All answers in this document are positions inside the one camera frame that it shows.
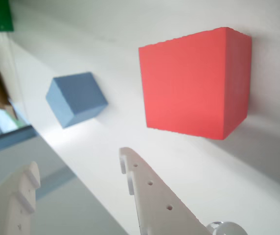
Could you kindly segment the white holed gripper finger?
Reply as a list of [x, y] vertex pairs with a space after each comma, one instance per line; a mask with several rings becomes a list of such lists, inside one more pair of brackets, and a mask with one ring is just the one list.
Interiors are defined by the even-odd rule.
[[169, 186], [133, 149], [119, 149], [122, 174], [134, 196], [142, 235], [209, 235]]

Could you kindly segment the white ridged gripper finger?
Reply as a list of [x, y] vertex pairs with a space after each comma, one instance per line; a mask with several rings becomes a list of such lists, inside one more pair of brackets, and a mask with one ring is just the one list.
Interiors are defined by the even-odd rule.
[[0, 235], [31, 234], [31, 215], [40, 186], [36, 162], [20, 167], [0, 184]]

